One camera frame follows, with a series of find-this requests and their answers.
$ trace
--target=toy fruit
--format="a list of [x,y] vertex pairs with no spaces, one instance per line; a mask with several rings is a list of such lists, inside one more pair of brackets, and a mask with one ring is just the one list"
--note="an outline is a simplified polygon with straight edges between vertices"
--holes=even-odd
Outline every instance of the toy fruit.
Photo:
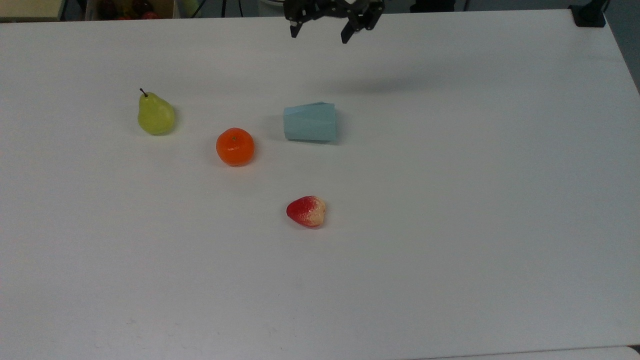
[[145,12],[154,11],[154,6],[148,0],[133,0],[131,1],[131,8],[138,16],[142,16]]
[[145,12],[140,17],[140,20],[160,19],[160,16],[154,12]]
[[253,157],[253,138],[245,130],[232,127],[220,134],[216,141],[216,152],[227,165],[238,167],[247,164]]
[[118,9],[116,9],[116,4],[113,0],[100,0],[97,10],[103,20],[115,19],[118,16]]
[[151,135],[159,135],[173,129],[175,113],[171,104],[152,92],[145,92],[142,89],[140,91],[142,91],[138,110],[140,127]]
[[326,205],[317,196],[305,196],[287,206],[287,216],[306,227],[319,227],[324,222]]

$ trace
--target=orange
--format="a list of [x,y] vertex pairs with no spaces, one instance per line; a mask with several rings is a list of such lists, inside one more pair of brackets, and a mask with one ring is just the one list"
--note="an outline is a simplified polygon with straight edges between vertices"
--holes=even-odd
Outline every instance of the orange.
[[247,164],[253,157],[255,145],[253,138],[238,127],[220,134],[216,141],[216,152],[227,165],[238,167]]

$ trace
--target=red strawberry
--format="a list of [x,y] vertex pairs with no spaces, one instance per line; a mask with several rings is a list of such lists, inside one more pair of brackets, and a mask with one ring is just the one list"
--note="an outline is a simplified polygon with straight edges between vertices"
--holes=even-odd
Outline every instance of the red strawberry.
[[317,196],[305,196],[287,206],[287,216],[306,227],[318,227],[324,222],[326,205]]
[[160,16],[154,12],[145,12],[140,17],[140,20],[151,20],[151,19],[160,19]]

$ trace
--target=table surface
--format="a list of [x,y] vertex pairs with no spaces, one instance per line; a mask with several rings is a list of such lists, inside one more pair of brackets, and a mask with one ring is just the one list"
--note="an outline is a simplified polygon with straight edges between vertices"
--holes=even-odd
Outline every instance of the table surface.
[[0,21],[57,21],[64,0],[0,0]]
[[[640,97],[567,10],[0,25],[0,357],[640,343]],[[172,103],[137,125],[138,88]],[[336,104],[339,140],[282,111]],[[214,151],[249,131],[253,162]],[[288,219],[304,195],[320,229]]]

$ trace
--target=green pear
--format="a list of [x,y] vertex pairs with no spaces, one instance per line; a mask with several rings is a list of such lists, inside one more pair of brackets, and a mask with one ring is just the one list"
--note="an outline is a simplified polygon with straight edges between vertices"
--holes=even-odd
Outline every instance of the green pear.
[[173,129],[175,113],[171,104],[152,92],[142,91],[140,95],[140,110],[138,123],[140,127],[151,135],[160,135]]

